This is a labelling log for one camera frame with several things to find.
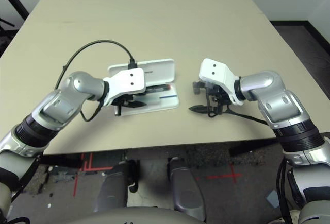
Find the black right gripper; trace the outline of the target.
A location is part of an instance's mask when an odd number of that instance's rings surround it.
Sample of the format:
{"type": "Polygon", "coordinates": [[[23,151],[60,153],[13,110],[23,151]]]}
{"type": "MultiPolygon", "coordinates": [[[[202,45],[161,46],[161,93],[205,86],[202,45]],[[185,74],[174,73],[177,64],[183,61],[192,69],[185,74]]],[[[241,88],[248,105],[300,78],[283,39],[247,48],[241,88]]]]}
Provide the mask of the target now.
{"type": "Polygon", "coordinates": [[[231,114],[229,106],[232,104],[229,95],[218,85],[210,82],[199,81],[199,88],[206,90],[207,106],[195,105],[189,108],[190,111],[196,113],[207,113],[208,117],[216,117],[217,115],[231,114]]]}

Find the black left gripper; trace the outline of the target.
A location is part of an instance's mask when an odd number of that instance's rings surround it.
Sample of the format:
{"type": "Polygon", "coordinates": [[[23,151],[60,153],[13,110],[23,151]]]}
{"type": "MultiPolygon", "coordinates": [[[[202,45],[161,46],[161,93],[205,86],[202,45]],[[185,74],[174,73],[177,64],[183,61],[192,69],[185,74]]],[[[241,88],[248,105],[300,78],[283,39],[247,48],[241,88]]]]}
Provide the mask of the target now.
{"type": "Polygon", "coordinates": [[[115,106],[114,113],[115,116],[121,116],[122,113],[122,107],[144,107],[147,104],[141,101],[133,101],[132,95],[122,95],[116,99],[113,100],[112,105],[115,106]]]}

